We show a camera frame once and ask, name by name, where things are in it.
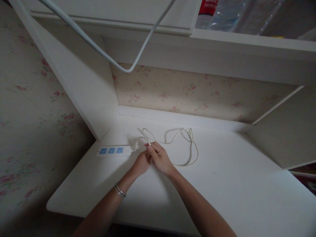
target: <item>hand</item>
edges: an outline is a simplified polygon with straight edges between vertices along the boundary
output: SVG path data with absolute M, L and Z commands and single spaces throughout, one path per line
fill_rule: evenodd
M 150 167 L 151 155 L 148 151 L 140 153 L 135 160 L 133 166 L 130 168 L 130 172 L 136 177 L 144 174 Z
M 163 149 L 163 147 L 158 142 L 152 142 L 151 146 L 146 143 L 145 146 L 147 147 L 147 151 L 150 153 L 152 161 L 157 170 L 166 176 L 171 175 L 176 170 L 171 163 L 166 150 Z

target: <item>cabinet door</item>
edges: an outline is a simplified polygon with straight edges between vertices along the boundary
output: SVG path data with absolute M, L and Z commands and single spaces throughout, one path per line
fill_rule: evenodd
M 150 29 L 171 0 L 52 0 L 74 20 L 124 28 Z M 33 16 L 56 18 L 38 0 L 23 0 Z M 201 0 L 176 1 L 158 31 L 191 34 Z

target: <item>floral wallpaper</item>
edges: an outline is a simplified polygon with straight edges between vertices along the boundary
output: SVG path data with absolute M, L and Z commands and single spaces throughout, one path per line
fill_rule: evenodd
M 0 1 L 0 235 L 45 204 L 95 141 L 12 8 Z
M 129 64 L 120 64 L 129 68 Z M 296 86 L 137 65 L 111 65 L 120 105 L 252 123 Z

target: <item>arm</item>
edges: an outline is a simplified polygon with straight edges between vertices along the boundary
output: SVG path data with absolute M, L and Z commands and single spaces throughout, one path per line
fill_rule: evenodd
M 173 166 L 165 149 L 157 142 L 151 145 L 145 144 L 155 167 L 173 183 L 200 234 L 210 237 L 237 237 L 215 208 Z
M 150 162 L 148 151 L 139 154 L 134 165 L 118 182 L 119 188 L 127 193 L 137 177 L 149 169 Z M 113 187 L 83 220 L 72 237 L 105 236 L 122 200 L 123 198 Z

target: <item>white cable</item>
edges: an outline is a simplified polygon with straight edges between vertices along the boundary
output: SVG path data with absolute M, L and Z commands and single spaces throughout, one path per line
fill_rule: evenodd
M 39 0 L 41 3 L 43 3 L 46 7 L 48 7 L 52 12 L 54 12 L 57 16 L 59 16 L 64 22 L 66 22 L 85 42 L 87 42 L 95 51 L 97 51 L 99 54 L 104 56 L 106 59 L 108 59 L 111 63 L 113 63 L 118 69 L 120 69 L 123 72 L 130 73 L 135 68 L 136 64 L 138 63 L 139 58 L 141 57 L 144 48 L 146 47 L 146 44 L 151 37 L 152 33 L 156 29 L 156 27 L 159 25 L 159 23 L 162 21 L 162 19 L 165 17 L 165 15 L 168 13 L 172 5 L 174 4 L 175 0 L 171 0 L 168 7 L 165 9 L 163 14 L 159 17 L 157 22 L 152 27 L 151 31 L 149 32 L 146 40 L 143 43 L 143 46 L 141 50 L 139 51 L 135 62 L 131 66 L 130 69 L 122 68 L 117 62 L 114 61 L 107 53 L 105 53 L 90 37 L 68 16 L 60 7 L 58 7 L 55 3 L 51 2 L 50 0 Z
M 144 136 L 137 138 L 137 140 L 136 140 L 136 142 L 135 142 L 135 147 L 134 147 L 134 149 L 137 150 L 138 152 L 139 152 L 138 139 L 144 139 L 144 140 L 146 140 L 146 142 L 147 142 L 149 145 L 151 145 L 151 143 L 150 143 L 150 141 L 149 141 L 149 137 L 146 136 L 146 134 L 144 133 L 144 130 L 146 130 L 148 133 L 150 133 L 150 134 L 152 135 L 152 137 L 154 138 L 155 142 L 157 141 L 156 138 L 155 138 L 155 136 L 154 136 L 150 131 L 148 131 L 148 129 L 143 128 L 142 134 L 143 134 Z M 190 142 L 195 145 L 195 148 L 196 148 L 196 150 L 197 150 L 197 158 L 196 158 L 195 161 L 192 162 L 191 164 L 187 164 L 187 165 L 177 165 L 177 164 L 172 163 L 174 166 L 190 166 L 190 165 L 193 165 L 193 164 L 198 160 L 198 147 L 197 147 L 195 141 L 193 140 L 192 128 L 182 129 L 182 130 L 178 131 L 178 132 L 176 133 L 176 135 L 174 136 L 174 138 L 171 140 L 171 142 L 168 142 L 168 143 L 167 143 L 167 142 L 160 142 L 160 143 L 163 143 L 163 144 L 170 144 L 170 143 L 172 143 L 172 142 L 175 140 L 176 136 L 177 136 L 180 132 L 183 132 L 183 131 L 186 131 L 186 133 L 189 135 Z

